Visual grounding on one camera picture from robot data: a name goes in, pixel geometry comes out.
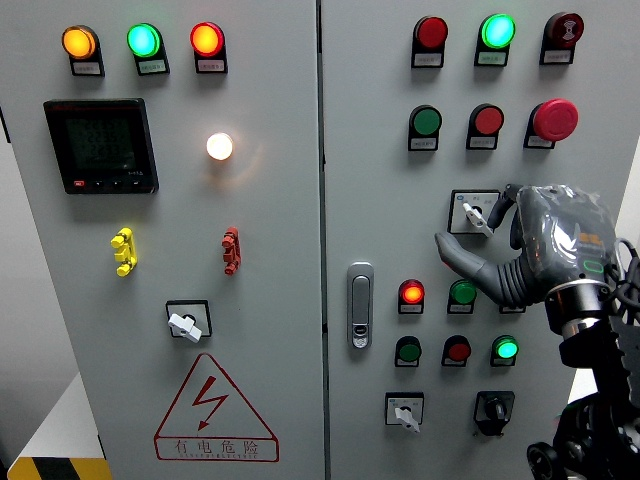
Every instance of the lightning bolt symbol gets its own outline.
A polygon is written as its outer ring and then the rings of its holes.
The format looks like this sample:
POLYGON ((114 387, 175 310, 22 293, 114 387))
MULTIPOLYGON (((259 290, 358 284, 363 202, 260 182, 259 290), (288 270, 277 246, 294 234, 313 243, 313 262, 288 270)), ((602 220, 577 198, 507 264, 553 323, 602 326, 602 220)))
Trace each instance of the lightning bolt symbol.
POLYGON ((215 381, 216 381, 216 377, 209 377, 207 379, 207 381, 204 382, 204 386, 202 387, 202 390, 200 390, 200 393, 198 394, 196 399, 193 401, 193 405, 192 406, 194 406, 194 407, 198 406, 198 405, 204 405, 205 403, 211 403, 211 402, 216 402, 216 401, 218 402, 218 403, 216 403, 216 406, 213 407, 213 410, 211 411, 209 416, 207 418, 205 418, 204 420, 200 421, 200 426, 198 427, 198 431, 200 431, 203 428, 206 428, 206 427, 209 426, 207 421, 213 416, 214 413, 216 413, 216 410, 218 410, 218 408, 220 408, 220 405, 222 405, 224 403, 224 401, 227 399, 227 397, 229 396, 229 395, 222 395, 220 397, 214 397, 214 398, 210 398, 208 400, 203 400, 202 399, 207 394, 209 389, 213 386, 215 381))

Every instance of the illuminated indicator light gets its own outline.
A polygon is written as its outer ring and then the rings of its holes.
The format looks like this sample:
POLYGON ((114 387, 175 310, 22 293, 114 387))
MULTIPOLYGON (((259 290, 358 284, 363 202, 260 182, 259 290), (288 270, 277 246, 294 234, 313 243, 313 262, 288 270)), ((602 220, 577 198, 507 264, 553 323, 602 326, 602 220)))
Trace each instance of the illuminated indicator light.
POLYGON ((134 55, 153 57, 160 50, 160 35, 148 23, 140 23, 129 29, 127 43, 134 55))
POLYGON ((554 98, 544 102, 533 117, 533 130, 543 140, 564 140, 578 126, 578 108, 569 100, 554 98))
POLYGON ((199 23, 191 30, 191 45, 198 55, 213 57, 222 50, 224 35, 214 23, 199 23))
POLYGON ((67 28, 62 34, 62 47, 76 60, 85 60, 96 51, 93 33, 81 26, 67 28))
POLYGON ((226 160, 233 152, 233 140, 226 133, 214 133, 207 140, 207 153, 216 160, 226 160))
POLYGON ((424 298, 424 288, 421 285, 411 284, 402 291, 402 299, 411 304, 420 303, 424 298))
POLYGON ((432 108, 425 108, 419 111, 413 118, 413 128, 420 135, 431 135, 440 128, 442 117, 432 108))
POLYGON ((491 15, 482 24, 482 41, 489 48, 500 49, 508 46, 516 34, 516 23, 509 15, 491 15))
POLYGON ((500 109, 496 107, 487 107, 482 109, 475 119, 476 129, 483 135, 495 134, 504 123, 504 116, 500 109))
POLYGON ((494 342, 494 351, 498 357, 508 360, 518 353, 518 344, 513 337, 499 337, 494 342))
POLYGON ((416 37, 423 47, 433 49, 441 47, 448 34, 449 29, 443 19, 427 17, 420 23, 416 37))
POLYGON ((478 296, 476 287, 467 280, 459 280, 451 285, 451 298, 461 305, 468 305, 478 296))

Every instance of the yellow and black striped tape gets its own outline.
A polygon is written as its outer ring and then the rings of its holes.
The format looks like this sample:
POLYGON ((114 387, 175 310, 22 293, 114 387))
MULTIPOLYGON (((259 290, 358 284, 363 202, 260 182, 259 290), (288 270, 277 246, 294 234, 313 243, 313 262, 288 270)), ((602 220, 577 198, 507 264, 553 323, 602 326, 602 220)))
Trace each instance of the yellow and black striped tape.
POLYGON ((8 480, 112 480, 104 458, 20 457, 8 480))

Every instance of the red push button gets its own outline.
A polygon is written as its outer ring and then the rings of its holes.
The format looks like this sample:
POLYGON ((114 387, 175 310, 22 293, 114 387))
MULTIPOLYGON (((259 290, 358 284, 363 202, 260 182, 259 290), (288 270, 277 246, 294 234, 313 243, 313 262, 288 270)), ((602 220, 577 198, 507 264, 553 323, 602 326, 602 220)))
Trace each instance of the red push button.
POLYGON ((557 48, 572 48, 582 37, 584 21, 577 13, 557 13, 549 19, 545 33, 557 48))
POLYGON ((498 107, 487 106, 476 113, 473 123, 483 135, 495 135, 502 128, 504 115, 498 107))
POLYGON ((436 49, 444 45, 449 28, 439 17, 425 17, 418 24, 416 38, 425 48, 436 49))
POLYGON ((536 135, 551 142, 564 140, 573 133, 577 125, 578 109, 564 98, 544 102, 533 117, 536 135))

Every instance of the red terminal connector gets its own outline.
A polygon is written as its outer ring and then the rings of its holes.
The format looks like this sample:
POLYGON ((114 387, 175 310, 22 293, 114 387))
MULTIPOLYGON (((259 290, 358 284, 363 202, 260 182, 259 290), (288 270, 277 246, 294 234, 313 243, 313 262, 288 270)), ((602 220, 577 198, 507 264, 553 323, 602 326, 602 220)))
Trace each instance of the red terminal connector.
POLYGON ((224 248, 222 259, 227 264, 224 268, 224 273, 233 275, 238 271, 242 262, 240 257, 240 238, 236 227, 227 228, 222 239, 222 247, 224 248))

